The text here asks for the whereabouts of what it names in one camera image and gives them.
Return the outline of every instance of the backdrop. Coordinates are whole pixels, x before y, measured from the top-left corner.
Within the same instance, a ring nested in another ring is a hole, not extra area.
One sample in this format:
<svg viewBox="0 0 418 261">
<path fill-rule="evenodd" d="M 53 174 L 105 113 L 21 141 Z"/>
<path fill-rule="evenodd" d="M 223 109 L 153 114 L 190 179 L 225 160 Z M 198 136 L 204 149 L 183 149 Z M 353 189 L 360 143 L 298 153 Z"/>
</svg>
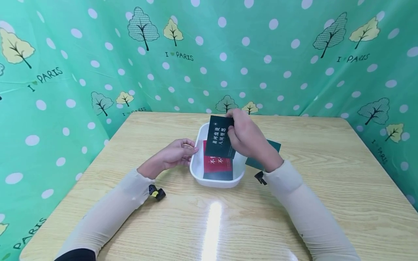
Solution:
<svg viewBox="0 0 418 261">
<path fill-rule="evenodd" d="M 414 0 L 3 0 L 0 260 L 18 259 L 134 112 L 342 117 L 417 208 L 417 10 Z"/>
</svg>

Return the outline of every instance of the wooden table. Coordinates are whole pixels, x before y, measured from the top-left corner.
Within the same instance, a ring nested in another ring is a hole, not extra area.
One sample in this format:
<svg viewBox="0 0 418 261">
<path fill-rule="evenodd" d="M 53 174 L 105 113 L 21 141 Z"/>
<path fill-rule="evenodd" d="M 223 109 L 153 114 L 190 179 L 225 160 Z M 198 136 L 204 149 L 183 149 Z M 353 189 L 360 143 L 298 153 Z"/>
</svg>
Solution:
<svg viewBox="0 0 418 261">
<path fill-rule="evenodd" d="M 334 214 L 363 261 L 416 260 L 417 213 L 345 120 L 252 119 L 268 139 L 282 144 L 283 158 L 292 161 Z M 130 115 L 21 260 L 53 260 L 77 222 L 129 170 L 174 139 L 196 139 L 208 121 L 207 114 Z M 156 185 L 164 188 L 166 198 L 149 198 L 98 260 L 309 260 L 285 210 L 254 178 L 256 172 L 247 167 L 233 189 L 200 186 L 187 168 L 162 173 Z"/>
</svg>

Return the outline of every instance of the black card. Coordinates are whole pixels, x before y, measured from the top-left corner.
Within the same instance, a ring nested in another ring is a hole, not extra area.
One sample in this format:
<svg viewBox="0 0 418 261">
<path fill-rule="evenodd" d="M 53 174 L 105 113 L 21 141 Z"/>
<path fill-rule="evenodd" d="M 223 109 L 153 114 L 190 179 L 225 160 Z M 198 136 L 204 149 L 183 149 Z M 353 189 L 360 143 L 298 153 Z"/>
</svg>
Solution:
<svg viewBox="0 0 418 261">
<path fill-rule="evenodd" d="M 234 119 L 220 116 L 210 116 L 206 156 L 233 159 L 235 150 L 228 136 L 229 126 L 234 126 Z"/>
</svg>

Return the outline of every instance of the tree print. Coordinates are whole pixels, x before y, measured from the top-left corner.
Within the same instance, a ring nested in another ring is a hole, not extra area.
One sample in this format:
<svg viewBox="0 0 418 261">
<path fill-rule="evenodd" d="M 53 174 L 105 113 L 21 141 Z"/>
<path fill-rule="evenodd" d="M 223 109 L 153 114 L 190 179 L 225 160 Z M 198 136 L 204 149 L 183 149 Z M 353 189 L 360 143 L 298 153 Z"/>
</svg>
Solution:
<svg viewBox="0 0 418 261">
<path fill-rule="evenodd" d="M 106 110 L 110 108 L 112 105 L 113 105 L 112 99 L 107 98 L 103 94 L 99 94 L 95 91 L 92 92 L 92 106 L 96 115 L 99 115 L 102 112 L 104 112 L 104 114 L 107 117 Z"/>
<path fill-rule="evenodd" d="M 174 46 L 177 46 L 176 41 L 183 40 L 183 33 L 178 29 L 173 19 L 169 19 L 166 27 L 163 30 L 164 36 L 167 39 L 174 40 Z"/>
<path fill-rule="evenodd" d="M 370 41 L 377 37 L 380 32 L 380 29 L 377 28 L 378 20 L 376 17 L 373 17 L 369 22 L 365 25 L 360 26 L 357 30 L 351 33 L 349 39 L 350 41 L 357 42 L 357 47 L 359 47 L 359 43 L 361 41 Z"/>
<path fill-rule="evenodd" d="M 35 48 L 30 43 L 22 41 L 14 33 L 0 28 L 1 47 L 3 49 L 3 55 L 9 63 L 21 63 L 24 61 L 30 69 L 32 66 L 26 61 L 26 58 L 30 57 Z"/>
<path fill-rule="evenodd" d="M 378 101 L 368 103 L 360 108 L 357 112 L 359 115 L 368 118 L 365 125 L 369 124 L 371 120 L 377 124 L 385 124 L 389 119 L 387 112 L 389 111 L 389 99 L 381 98 Z"/>
<path fill-rule="evenodd" d="M 129 103 L 133 101 L 133 96 L 127 94 L 124 91 L 121 91 L 119 96 L 116 98 L 116 103 L 118 104 L 126 104 L 129 107 Z"/>
<path fill-rule="evenodd" d="M 241 110 L 246 111 L 248 115 L 258 112 L 258 108 L 254 102 L 250 101 Z"/>
<path fill-rule="evenodd" d="M 400 124 L 390 124 L 388 126 L 386 126 L 386 133 L 387 133 L 387 138 L 385 139 L 385 141 L 387 141 L 388 139 L 393 140 L 394 142 L 398 143 L 400 141 L 400 135 L 403 132 L 403 123 Z"/>
<path fill-rule="evenodd" d="M 151 23 L 150 17 L 140 7 L 135 7 L 133 16 L 128 25 L 129 36 L 139 42 L 144 41 L 147 51 L 148 43 L 160 37 L 158 29 Z"/>
<path fill-rule="evenodd" d="M 322 33 L 320 33 L 315 42 L 312 44 L 315 49 L 324 50 L 322 52 L 321 58 L 324 57 L 325 51 L 333 46 L 336 46 L 344 40 L 344 35 L 346 33 L 345 25 L 347 24 L 347 13 L 344 12 L 333 22 L 329 27 L 325 28 Z"/>
<path fill-rule="evenodd" d="M 238 105 L 235 104 L 235 101 L 231 96 L 225 95 L 222 100 L 216 104 L 216 109 L 220 112 L 227 113 L 230 109 L 237 109 Z"/>
</svg>

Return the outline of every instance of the left hand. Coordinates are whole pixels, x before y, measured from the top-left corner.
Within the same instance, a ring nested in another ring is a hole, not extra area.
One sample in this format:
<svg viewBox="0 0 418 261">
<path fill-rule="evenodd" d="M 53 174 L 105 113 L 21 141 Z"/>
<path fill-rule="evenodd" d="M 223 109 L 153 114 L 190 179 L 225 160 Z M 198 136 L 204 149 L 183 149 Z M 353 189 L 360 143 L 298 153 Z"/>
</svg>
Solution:
<svg viewBox="0 0 418 261">
<path fill-rule="evenodd" d="M 137 172 L 153 180 L 164 170 L 177 165 L 189 166 L 191 156 L 198 151 L 194 146 L 195 142 L 191 139 L 176 139 L 145 161 Z"/>
</svg>

